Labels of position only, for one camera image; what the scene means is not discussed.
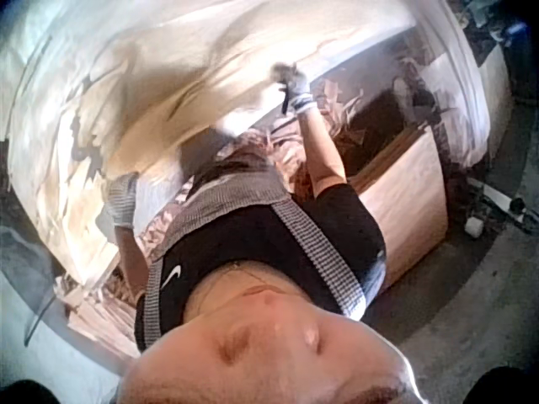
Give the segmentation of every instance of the nike logo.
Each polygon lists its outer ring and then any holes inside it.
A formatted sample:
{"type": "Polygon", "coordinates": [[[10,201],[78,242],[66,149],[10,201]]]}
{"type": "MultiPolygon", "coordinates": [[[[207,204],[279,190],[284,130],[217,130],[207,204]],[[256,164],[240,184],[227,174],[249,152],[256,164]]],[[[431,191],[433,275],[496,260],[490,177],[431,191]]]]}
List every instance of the nike logo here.
{"type": "Polygon", "coordinates": [[[167,280],[165,280],[164,284],[161,286],[161,290],[163,290],[163,288],[168,284],[168,282],[172,280],[174,275],[178,275],[178,278],[179,278],[181,274],[182,274],[182,267],[180,267],[179,265],[176,265],[174,269],[170,272],[170,275],[168,276],[167,280]]]}

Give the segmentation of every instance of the glove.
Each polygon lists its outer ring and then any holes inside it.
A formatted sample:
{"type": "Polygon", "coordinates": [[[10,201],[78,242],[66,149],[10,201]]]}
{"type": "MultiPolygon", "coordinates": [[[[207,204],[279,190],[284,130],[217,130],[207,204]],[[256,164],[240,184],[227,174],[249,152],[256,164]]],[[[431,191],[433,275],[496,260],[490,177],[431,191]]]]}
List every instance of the glove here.
{"type": "Polygon", "coordinates": [[[277,63],[271,69],[271,76],[275,82],[285,86],[281,90],[286,94],[282,109],[283,114],[286,114],[288,104],[296,111],[296,114],[301,114],[317,107],[317,103],[311,94],[307,76],[298,71],[296,65],[289,66],[284,63],[277,63]]]}
{"type": "Polygon", "coordinates": [[[122,175],[105,192],[105,208],[117,227],[133,228],[138,178],[139,173],[122,175]]]}

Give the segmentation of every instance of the nose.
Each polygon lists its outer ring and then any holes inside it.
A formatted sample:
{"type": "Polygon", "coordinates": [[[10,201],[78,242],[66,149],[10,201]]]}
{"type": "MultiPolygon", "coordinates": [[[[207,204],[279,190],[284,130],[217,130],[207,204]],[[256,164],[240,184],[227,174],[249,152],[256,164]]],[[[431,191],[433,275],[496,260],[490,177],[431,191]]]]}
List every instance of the nose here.
{"type": "Polygon", "coordinates": [[[284,364],[318,355],[318,325],[294,298],[266,290],[246,304],[247,318],[238,320],[224,345],[229,362],[255,357],[284,364]]]}

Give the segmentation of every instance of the work glove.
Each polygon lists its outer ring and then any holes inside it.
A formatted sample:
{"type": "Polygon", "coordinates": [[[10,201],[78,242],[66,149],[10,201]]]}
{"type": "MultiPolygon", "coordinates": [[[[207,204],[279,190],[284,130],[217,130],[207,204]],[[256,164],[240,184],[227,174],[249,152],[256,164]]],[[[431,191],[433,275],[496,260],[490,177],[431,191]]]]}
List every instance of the work glove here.
{"type": "Polygon", "coordinates": [[[139,173],[122,175],[112,181],[105,191],[105,208],[116,227],[133,228],[138,178],[139,173]]]}
{"type": "Polygon", "coordinates": [[[289,66],[284,63],[277,63],[271,69],[273,80],[283,84],[281,90],[285,93],[285,102],[283,103],[282,113],[286,114],[288,105],[290,105],[296,114],[301,114],[311,108],[316,108],[317,103],[311,94],[311,87],[307,76],[298,71],[296,65],[289,66]]]}

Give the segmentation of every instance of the houndstooth apron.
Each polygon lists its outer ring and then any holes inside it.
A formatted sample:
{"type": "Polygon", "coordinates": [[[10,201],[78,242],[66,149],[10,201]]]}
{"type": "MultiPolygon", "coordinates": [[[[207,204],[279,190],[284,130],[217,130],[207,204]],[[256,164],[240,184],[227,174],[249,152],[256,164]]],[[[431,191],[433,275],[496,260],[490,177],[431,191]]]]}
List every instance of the houndstooth apron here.
{"type": "Polygon", "coordinates": [[[329,287],[345,316],[359,321],[366,298],[357,278],[316,223],[294,202],[274,169],[232,173],[202,185],[184,204],[168,228],[156,261],[149,268],[144,305],[144,341],[147,348],[161,336],[159,296],[163,256],[181,238],[234,210],[269,205],[296,239],[329,287]]]}

